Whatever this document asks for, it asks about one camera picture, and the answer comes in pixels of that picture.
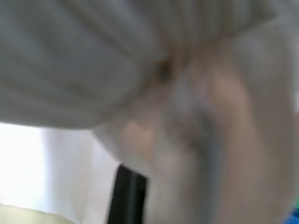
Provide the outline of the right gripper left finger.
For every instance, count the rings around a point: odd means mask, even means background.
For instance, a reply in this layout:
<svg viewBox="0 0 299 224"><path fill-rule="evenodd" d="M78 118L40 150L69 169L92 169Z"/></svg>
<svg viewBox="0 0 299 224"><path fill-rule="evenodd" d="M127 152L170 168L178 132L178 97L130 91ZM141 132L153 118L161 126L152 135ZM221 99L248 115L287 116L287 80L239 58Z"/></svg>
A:
<svg viewBox="0 0 299 224"><path fill-rule="evenodd" d="M123 165L117 169L107 223L134 223L134 174Z"/></svg>

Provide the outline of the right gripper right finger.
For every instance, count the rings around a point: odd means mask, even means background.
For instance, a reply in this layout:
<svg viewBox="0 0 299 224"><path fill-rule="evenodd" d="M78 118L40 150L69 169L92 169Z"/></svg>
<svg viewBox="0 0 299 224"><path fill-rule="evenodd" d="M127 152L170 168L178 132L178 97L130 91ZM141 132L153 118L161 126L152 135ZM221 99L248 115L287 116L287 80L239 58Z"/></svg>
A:
<svg viewBox="0 0 299 224"><path fill-rule="evenodd" d="M142 224L143 208L147 190L147 178L133 173L132 174L132 223Z"/></svg>

